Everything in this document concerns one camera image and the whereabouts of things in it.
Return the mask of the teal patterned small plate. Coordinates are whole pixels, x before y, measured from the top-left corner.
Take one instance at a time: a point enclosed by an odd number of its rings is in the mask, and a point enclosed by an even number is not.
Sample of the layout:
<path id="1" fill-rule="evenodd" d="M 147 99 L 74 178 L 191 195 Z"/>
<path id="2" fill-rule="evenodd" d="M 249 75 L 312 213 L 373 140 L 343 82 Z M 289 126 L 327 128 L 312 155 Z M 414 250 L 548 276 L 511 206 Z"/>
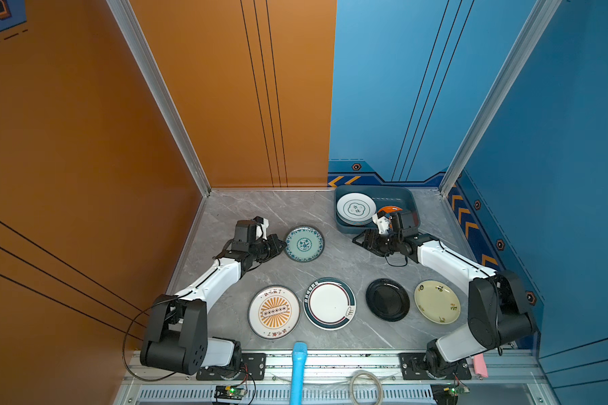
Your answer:
<path id="1" fill-rule="evenodd" d="M 285 254 L 295 262 L 309 263 L 316 260 L 324 248 L 323 234 L 312 226 L 298 226 L 285 236 Z"/>

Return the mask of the white flower plate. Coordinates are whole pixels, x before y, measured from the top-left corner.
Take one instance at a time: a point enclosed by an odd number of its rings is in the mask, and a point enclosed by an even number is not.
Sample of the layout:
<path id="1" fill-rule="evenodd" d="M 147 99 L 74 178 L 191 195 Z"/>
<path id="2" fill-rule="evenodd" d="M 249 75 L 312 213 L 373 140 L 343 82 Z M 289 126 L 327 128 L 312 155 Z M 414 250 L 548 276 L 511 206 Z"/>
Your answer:
<path id="1" fill-rule="evenodd" d="M 368 195 L 353 192 L 338 200 L 336 212 L 346 224 L 363 226 L 372 222 L 377 213 L 377 206 Z"/>

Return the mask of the orange plastic plate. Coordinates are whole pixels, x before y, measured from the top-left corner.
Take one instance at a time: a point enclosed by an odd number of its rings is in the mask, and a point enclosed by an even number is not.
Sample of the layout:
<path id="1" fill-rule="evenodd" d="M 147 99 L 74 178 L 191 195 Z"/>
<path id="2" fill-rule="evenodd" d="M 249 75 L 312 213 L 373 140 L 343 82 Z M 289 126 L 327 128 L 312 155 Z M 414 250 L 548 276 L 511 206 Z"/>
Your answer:
<path id="1" fill-rule="evenodd" d="M 378 210 L 378 212 L 385 213 L 385 214 L 392 214 L 392 213 L 399 212 L 399 211 L 402 211 L 402 208 L 398 207 L 398 206 L 393 206 L 393 205 L 385 206 Z"/>

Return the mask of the black plate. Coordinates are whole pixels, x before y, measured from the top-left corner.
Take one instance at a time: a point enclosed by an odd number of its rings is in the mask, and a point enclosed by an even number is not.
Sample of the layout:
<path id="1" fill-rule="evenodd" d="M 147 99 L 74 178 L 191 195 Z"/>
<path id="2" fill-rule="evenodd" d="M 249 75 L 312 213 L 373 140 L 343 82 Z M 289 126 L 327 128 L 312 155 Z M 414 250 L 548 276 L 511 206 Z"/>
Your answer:
<path id="1" fill-rule="evenodd" d="M 366 303 L 376 317 L 398 322 L 410 311 L 410 297 L 405 288 L 390 278 L 379 278 L 366 289 Z"/>

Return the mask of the large orange sunburst plate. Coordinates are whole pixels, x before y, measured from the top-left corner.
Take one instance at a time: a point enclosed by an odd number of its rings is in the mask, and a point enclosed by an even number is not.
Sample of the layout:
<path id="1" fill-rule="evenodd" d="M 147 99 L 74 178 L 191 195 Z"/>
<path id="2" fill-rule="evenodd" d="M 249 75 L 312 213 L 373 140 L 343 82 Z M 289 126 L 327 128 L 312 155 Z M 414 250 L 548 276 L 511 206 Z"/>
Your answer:
<path id="1" fill-rule="evenodd" d="M 295 293 L 281 285 L 258 292 L 248 308 L 248 323 L 262 339 L 282 339 L 297 327 L 301 304 Z"/>

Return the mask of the white plate dark green rim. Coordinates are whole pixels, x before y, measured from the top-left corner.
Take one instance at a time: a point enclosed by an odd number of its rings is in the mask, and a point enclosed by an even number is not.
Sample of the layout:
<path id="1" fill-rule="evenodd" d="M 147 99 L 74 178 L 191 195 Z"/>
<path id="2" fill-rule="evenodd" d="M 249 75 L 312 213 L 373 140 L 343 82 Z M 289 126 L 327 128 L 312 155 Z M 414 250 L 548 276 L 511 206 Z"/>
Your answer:
<path id="1" fill-rule="evenodd" d="M 356 297 L 352 289 L 337 278 L 315 280 L 307 288 L 302 303 L 309 322 L 323 330 L 340 330 L 356 315 Z"/>

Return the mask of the cream yellow plate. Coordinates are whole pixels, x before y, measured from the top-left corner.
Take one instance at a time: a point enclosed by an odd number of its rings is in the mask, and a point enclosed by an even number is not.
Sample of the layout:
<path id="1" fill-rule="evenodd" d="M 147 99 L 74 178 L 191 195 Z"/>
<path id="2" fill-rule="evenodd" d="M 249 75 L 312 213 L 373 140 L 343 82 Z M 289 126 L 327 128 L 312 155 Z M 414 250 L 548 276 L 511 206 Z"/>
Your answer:
<path id="1" fill-rule="evenodd" d="M 426 280 L 415 288 L 414 301 L 419 312 L 429 321 L 449 325 L 461 314 L 459 297 L 447 285 Z"/>

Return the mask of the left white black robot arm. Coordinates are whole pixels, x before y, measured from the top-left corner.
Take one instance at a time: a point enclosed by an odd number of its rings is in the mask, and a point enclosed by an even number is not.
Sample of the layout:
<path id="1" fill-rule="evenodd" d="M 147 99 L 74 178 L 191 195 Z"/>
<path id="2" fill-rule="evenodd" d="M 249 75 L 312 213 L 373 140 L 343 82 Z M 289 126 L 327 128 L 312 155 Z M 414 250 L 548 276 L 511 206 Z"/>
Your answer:
<path id="1" fill-rule="evenodd" d="M 268 233 L 263 217 L 239 220 L 234 237 L 213 257 L 212 266 L 175 295 L 161 295 L 150 307 L 140 363 L 193 376 L 203 368 L 236 374 L 242 350 L 233 339 L 209 336 L 208 315 L 214 304 L 242 277 L 285 250 L 285 242 Z"/>

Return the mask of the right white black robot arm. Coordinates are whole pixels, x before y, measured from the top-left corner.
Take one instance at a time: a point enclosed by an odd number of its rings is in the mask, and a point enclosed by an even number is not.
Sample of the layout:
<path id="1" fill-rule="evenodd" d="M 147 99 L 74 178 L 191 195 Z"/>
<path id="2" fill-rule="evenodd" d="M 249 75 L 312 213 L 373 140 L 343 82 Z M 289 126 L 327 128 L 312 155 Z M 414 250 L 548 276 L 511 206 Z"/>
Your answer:
<path id="1" fill-rule="evenodd" d="M 516 273 L 497 271 L 449 249 L 436 236 L 422 234 L 414 214 L 403 210 L 375 214 L 375 229 L 366 229 L 352 242 L 381 258 L 395 253 L 430 268 L 462 290 L 467 298 L 467 322 L 427 344 L 410 368 L 430 378 L 453 376 L 465 360 L 538 332 L 522 280 Z"/>

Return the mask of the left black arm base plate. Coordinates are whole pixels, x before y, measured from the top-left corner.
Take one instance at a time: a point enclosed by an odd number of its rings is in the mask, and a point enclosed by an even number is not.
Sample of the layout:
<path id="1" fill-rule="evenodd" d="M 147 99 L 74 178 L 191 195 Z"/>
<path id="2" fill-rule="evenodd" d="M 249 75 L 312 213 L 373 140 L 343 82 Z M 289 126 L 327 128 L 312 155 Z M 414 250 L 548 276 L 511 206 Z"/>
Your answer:
<path id="1" fill-rule="evenodd" d="M 266 354 L 243 353 L 240 369 L 233 371 L 230 368 L 211 366 L 201 368 L 196 374 L 198 381 L 243 381 L 252 377 L 255 381 L 263 381 L 266 368 Z"/>

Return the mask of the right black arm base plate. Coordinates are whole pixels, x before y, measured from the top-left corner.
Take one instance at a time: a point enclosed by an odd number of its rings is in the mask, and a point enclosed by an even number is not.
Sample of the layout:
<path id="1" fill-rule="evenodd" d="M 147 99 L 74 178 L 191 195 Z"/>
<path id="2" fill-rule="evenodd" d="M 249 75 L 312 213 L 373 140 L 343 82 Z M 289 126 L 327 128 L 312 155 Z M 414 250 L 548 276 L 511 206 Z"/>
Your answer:
<path id="1" fill-rule="evenodd" d="M 471 369 L 466 359 L 446 362 L 440 355 L 430 354 L 430 360 L 427 359 L 427 356 L 428 353 L 421 352 L 399 354 L 403 379 L 406 381 L 448 381 L 452 379 L 469 381 L 472 379 Z"/>

